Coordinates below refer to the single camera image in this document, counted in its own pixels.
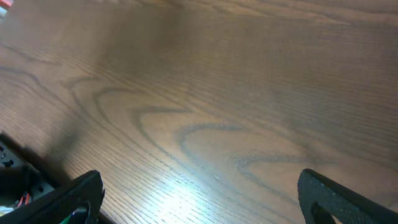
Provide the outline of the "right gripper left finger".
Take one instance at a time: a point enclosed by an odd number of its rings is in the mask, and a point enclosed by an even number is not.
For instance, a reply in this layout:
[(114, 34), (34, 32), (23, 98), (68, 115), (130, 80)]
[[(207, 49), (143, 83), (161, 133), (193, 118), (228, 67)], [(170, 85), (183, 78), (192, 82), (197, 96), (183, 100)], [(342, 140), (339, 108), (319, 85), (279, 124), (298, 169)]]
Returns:
[(61, 223), (76, 209), (88, 209), (85, 223), (95, 224), (103, 202), (103, 182), (97, 170), (91, 170), (68, 184), (1, 217), (1, 223)]

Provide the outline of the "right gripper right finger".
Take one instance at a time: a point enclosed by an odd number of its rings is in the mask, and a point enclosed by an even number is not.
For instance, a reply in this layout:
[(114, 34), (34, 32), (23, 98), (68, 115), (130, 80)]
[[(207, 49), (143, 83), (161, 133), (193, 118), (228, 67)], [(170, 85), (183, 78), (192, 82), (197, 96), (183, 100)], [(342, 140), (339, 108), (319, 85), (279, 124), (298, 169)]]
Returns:
[(311, 169), (301, 171), (298, 200), (306, 224), (397, 223), (397, 213)]

